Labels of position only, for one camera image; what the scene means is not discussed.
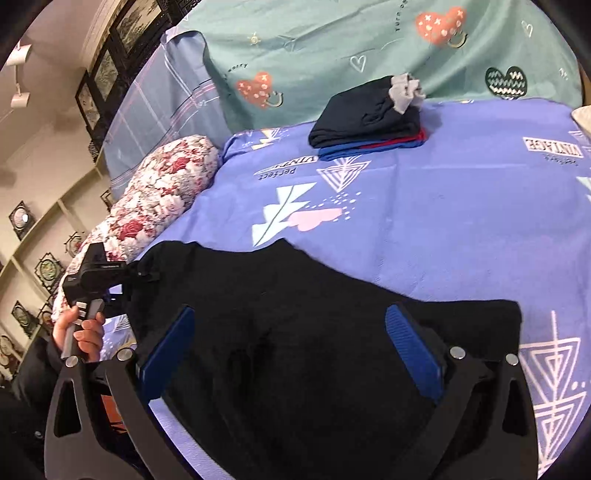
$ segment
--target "blue cloth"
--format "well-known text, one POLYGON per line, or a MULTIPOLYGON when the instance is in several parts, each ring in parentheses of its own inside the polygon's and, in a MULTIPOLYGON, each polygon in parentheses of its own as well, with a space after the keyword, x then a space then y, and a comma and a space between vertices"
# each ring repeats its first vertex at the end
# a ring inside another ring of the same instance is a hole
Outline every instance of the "blue cloth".
POLYGON ((318 159, 322 161, 331 161, 337 158, 353 157, 354 155, 365 155, 374 152, 386 152, 388 150, 394 150, 395 148, 414 148, 420 147, 425 143, 424 140, 413 140, 411 142, 395 143, 392 145, 382 145, 374 148, 346 148, 345 150, 336 151, 333 153, 324 153, 323 150, 327 150, 335 147, 326 147, 318 150, 318 159))
POLYGON ((199 32, 170 41, 164 35, 129 87, 103 144, 116 199, 156 148, 189 135, 204 135, 221 149, 232 136, 203 64, 204 50, 199 32))
POLYGON ((389 141, 389 138, 384 138, 383 140, 363 140, 359 142, 349 142, 349 143, 341 143, 339 145, 333 145, 332 147, 323 147, 318 149, 319 156, 328 155, 334 152, 338 152, 341 150, 348 150, 350 148, 357 148, 357 147, 365 147, 366 145, 373 145, 376 143, 382 143, 389 141))
MULTIPOLYGON (((283 237, 420 300, 518 301, 541 474, 589 407, 591 144, 570 108, 541 99, 426 103, 421 124, 421 148, 328 163, 312 124, 235 135, 211 188, 155 243, 246 252, 283 237)), ((202 477, 228 478, 162 402, 156 415, 202 477)))

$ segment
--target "person's hand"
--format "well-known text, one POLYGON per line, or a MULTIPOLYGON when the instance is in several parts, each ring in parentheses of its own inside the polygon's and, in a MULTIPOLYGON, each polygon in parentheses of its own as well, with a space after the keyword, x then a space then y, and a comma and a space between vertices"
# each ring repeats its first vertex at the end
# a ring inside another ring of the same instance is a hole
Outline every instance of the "person's hand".
MULTIPOLYGON (((78 307, 74 307, 62 313, 53 326, 53 341, 60 351, 64 349, 66 330, 77 318, 78 307)), ((78 340, 80 350, 88 354, 89 362, 98 362, 100 360, 100 349, 103 348, 103 335, 105 334, 104 324, 105 317, 102 313, 97 313, 95 319, 84 320, 82 322, 83 330, 79 330, 74 334, 74 338, 78 340)))

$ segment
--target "black folded shirt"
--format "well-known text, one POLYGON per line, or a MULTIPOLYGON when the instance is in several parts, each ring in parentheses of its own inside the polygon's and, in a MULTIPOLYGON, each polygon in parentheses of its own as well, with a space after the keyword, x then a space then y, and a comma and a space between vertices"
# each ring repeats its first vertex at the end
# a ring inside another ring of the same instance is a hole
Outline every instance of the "black folded shirt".
POLYGON ((394 102, 388 94, 391 78, 372 80, 334 95, 310 132, 310 145, 324 148, 417 135, 421 129, 419 111, 413 106, 408 107, 404 115, 394 110, 394 102))
POLYGON ((386 478, 435 409, 385 330, 394 303, 473 356, 518 349, 514 302, 413 300, 285 240, 250 253, 163 242, 132 268, 160 274, 126 306, 140 364, 179 307, 195 309, 192 347, 164 399, 237 480, 386 478))

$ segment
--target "red cloth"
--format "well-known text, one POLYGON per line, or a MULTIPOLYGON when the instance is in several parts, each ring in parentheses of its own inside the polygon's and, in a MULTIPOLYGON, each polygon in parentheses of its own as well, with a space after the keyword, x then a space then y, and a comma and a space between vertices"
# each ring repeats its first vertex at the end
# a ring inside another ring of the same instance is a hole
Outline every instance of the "red cloth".
POLYGON ((363 147, 359 147, 360 150, 364 150, 366 148, 376 148, 376 147, 387 147, 388 145, 396 145, 397 143, 405 143, 405 142, 413 142, 415 140, 426 140, 427 133, 424 129, 415 135, 414 137, 405 137, 405 138, 397 138, 395 140, 386 140, 385 142, 380 143, 372 143, 370 145, 364 145, 363 147))

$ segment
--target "green duvet cover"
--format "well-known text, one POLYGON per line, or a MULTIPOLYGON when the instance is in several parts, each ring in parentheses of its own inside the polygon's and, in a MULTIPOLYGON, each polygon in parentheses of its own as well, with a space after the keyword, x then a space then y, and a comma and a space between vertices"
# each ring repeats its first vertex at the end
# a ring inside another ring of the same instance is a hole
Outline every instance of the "green duvet cover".
POLYGON ((410 72, 432 100, 582 104, 577 60, 530 0, 203 0, 200 31, 233 131, 315 120, 335 93, 410 72))

